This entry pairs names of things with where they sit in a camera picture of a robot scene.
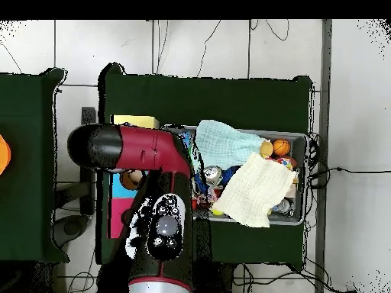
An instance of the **gray plastic bin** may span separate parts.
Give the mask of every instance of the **gray plastic bin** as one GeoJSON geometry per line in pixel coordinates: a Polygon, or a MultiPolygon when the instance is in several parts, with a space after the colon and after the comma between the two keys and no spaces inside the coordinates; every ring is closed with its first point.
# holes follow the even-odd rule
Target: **gray plastic bin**
{"type": "MultiPolygon", "coordinates": [[[[172,127],[171,125],[165,124],[161,127],[164,130],[168,130],[174,134],[179,134],[184,131],[189,131],[194,133],[196,126],[183,126],[183,128],[172,127]]],[[[299,172],[299,184],[297,185],[296,198],[291,199],[287,198],[294,205],[294,212],[292,217],[285,217],[277,212],[272,212],[269,216],[270,224],[278,225],[289,225],[297,226],[301,224],[305,219],[305,209],[306,209],[306,193],[307,193],[307,177],[308,177],[308,159],[309,159],[309,138],[305,134],[299,133],[285,133],[278,131],[266,131],[266,130],[248,130],[248,129],[238,129],[243,133],[256,134],[262,138],[268,140],[276,140],[278,138],[283,138],[288,140],[290,143],[289,156],[297,162],[297,170],[299,172]]],[[[211,211],[203,208],[199,208],[196,211],[193,211],[193,217],[209,217],[211,221],[224,221],[224,222],[236,222],[234,219],[231,219],[227,215],[215,216],[211,211]]]]}

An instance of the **green table surface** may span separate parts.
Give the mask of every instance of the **green table surface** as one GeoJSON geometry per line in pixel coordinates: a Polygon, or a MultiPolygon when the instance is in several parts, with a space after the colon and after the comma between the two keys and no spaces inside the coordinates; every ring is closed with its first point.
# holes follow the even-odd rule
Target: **green table surface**
{"type": "MultiPolygon", "coordinates": [[[[112,114],[154,116],[163,124],[197,125],[214,119],[235,128],[308,132],[312,81],[211,79],[125,75],[117,63],[99,76],[99,122],[112,114]]],[[[108,176],[103,175],[102,219],[97,226],[97,261],[109,261],[113,240],[106,238],[108,176]]],[[[278,262],[302,266],[303,224],[250,228],[211,222],[216,262],[278,262]]]]}
{"type": "Polygon", "coordinates": [[[0,134],[11,161],[0,175],[0,260],[66,262],[51,239],[54,216],[53,93],[62,69],[0,74],[0,134]]]}

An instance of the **white cloth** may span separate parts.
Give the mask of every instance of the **white cloth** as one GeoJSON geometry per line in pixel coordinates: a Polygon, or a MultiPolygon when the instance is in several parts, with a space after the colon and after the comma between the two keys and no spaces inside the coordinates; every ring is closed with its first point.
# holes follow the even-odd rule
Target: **white cloth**
{"type": "Polygon", "coordinates": [[[232,176],[213,208],[249,227],[269,227],[267,212],[289,191],[296,172],[258,153],[232,176]]]}

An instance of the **yellow toy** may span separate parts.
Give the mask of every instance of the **yellow toy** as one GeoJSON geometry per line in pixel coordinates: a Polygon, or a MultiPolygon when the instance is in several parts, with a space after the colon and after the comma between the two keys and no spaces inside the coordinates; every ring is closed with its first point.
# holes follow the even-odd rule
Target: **yellow toy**
{"type": "Polygon", "coordinates": [[[265,140],[262,145],[260,145],[260,155],[266,159],[273,154],[273,144],[270,140],[265,140]]]}

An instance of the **dish towel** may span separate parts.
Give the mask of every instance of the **dish towel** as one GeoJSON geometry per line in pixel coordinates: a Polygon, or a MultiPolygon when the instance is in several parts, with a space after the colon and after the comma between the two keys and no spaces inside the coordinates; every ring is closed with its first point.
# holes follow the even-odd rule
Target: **dish towel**
{"type": "Polygon", "coordinates": [[[265,141],[255,134],[241,133],[213,120],[201,121],[195,138],[204,167],[218,166],[221,169],[243,165],[252,152],[259,154],[260,145],[265,141]]]}
{"type": "Polygon", "coordinates": [[[240,224],[269,227],[267,212],[283,200],[296,174],[259,153],[252,153],[232,176],[213,208],[240,224]]]}

